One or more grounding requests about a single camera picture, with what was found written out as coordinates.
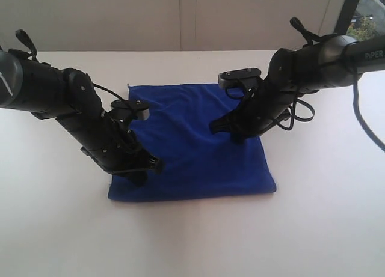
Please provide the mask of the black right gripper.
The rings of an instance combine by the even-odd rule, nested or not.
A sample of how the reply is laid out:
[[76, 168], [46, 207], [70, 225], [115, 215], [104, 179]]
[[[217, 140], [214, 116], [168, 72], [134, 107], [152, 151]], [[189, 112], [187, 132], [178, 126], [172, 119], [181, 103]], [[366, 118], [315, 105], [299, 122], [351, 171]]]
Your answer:
[[293, 82], [299, 50], [279, 49], [274, 53], [268, 74], [257, 80], [257, 85], [245, 90], [242, 97], [228, 94], [239, 100], [235, 109], [209, 123], [212, 134], [230, 133], [234, 144], [243, 144], [247, 138], [263, 135], [277, 126], [285, 131], [293, 129], [296, 121], [304, 118], [296, 114], [297, 106], [304, 105], [302, 93]]

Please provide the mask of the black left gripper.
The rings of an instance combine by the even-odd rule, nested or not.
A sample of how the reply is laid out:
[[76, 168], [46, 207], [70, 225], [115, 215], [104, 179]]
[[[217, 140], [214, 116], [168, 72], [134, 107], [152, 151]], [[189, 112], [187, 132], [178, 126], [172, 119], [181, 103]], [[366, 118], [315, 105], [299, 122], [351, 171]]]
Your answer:
[[88, 74], [75, 69], [63, 74], [75, 110], [58, 116], [57, 122], [80, 143], [81, 151], [108, 174], [128, 177], [136, 187], [146, 184], [147, 170], [160, 174], [164, 162], [143, 147], [129, 128], [133, 120], [116, 120], [103, 108]]

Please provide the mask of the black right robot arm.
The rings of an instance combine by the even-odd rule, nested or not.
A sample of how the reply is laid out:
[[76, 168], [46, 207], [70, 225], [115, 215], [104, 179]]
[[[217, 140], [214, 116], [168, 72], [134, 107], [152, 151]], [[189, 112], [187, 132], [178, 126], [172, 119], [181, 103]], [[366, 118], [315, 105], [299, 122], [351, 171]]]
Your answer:
[[361, 75], [384, 70], [384, 37], [366, 41], [338, 35], [299, 50], [279, 49], [271, 58], [265, 78], [255, 67], [222, 72], [218, 84], [225, 91], [239, 89], [237, 106], [209, 123], [215, 134], [226, 132], [235, 142], [261, 136], [273, 127], [292, 130], [300, 117], [298, 105], [312, 115], [314, 108], [301, 98], [320, 90], [356, 87]]

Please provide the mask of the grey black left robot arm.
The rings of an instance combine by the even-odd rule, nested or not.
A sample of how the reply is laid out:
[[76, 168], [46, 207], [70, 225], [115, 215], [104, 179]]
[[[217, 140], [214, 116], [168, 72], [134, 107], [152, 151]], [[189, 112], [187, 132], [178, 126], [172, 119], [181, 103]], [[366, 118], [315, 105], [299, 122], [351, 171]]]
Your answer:
[[55, 119], [103, 171], [143, 186], [148, 171], [159, 174], [164, 168], [129, 128], [133, 120], [148, 119], [149, 103], [117, 96], [106, 111], [98, 88], [80, 70], [59, 70], [19, 50], [1, 52], [2, 108]]

